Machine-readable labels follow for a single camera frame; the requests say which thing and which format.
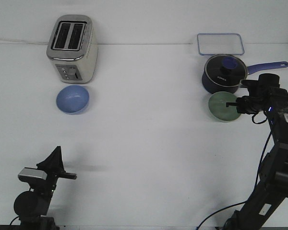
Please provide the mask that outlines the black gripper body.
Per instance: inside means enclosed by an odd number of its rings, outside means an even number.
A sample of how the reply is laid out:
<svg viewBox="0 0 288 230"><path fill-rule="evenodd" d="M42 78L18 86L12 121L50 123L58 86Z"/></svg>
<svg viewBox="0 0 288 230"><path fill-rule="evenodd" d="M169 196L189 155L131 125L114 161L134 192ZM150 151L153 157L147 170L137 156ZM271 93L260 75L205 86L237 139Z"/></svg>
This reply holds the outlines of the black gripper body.
<svg viewBox="0 0 288 230"><path fill-rule="evenodd" d="M59 178L76 180L77 174L69 172L48 173L45 180L34 179L34 181L30 183L30 188L44 199L51 199L54 191L56 190L57 181Z"/></svg>
<svg viewBox="0 0 288 230"><path fill-rule="evenodd" d="M260 111L280 112L288 108L288 92L279 84L276 74L264 73L258 80L242 80L241 87L246 88L248 95L236 99L236 109L240 114L256 114Z"/></svg>

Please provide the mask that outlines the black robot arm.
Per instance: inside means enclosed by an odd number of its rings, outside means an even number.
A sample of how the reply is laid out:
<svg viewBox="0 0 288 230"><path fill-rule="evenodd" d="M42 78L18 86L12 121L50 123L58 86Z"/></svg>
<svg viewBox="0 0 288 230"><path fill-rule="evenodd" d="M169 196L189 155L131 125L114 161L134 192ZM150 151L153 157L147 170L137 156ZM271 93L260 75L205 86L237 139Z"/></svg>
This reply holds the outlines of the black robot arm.
<svg viewBox="0 0 288 230"><path fill-rule="evenodd" d="M61 146L36 168L24 167L17 175L21 182L29 184L14 201L13 209L20 220L21 230L59 230L48 209L59 178L75 180L75 173L66 172L62 161Z"/></svg>
<svg viewBox="0 0 288 230"><path fill-rule="evenodd" d="M288 198L288 92L280 87L279 76L271 73L259 75L258 80L242 80L249 92L238 97L234 106L240 114L256 115L263 112L270 126L274 146L259 167L259 183L243 207L235 211L225 230L258 230Z"/></svg>

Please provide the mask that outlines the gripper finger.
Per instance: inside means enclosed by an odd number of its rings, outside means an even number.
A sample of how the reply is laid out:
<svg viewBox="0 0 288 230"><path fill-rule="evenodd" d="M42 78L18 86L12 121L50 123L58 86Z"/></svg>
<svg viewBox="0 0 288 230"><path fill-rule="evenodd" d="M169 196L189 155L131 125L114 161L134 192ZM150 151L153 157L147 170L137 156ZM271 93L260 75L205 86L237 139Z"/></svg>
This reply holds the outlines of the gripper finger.
<svg viewBox="0 0 288 230"><path fill-rule="evenodd" d="M58 150L58 163L59 163L58 171L61 173L61 172L65 172L65 169L64 169L64 164L63 164L63 160L62 160L61 146L58 146L58 148L59 148L59 150Z"/></svg>
<svg viewBox="0 0 288 230"><path fill-rule="evenodd" d="M57 146L52 153L42 162L38 163L40 170L56 170L60 167L60 146Z"/></svg>
<svg viewBox="0 0 288 230"><path fill-rule="evenodd" d="M237 103L227 102L226 107L230 107L230 106L237 106Z"/></svg>

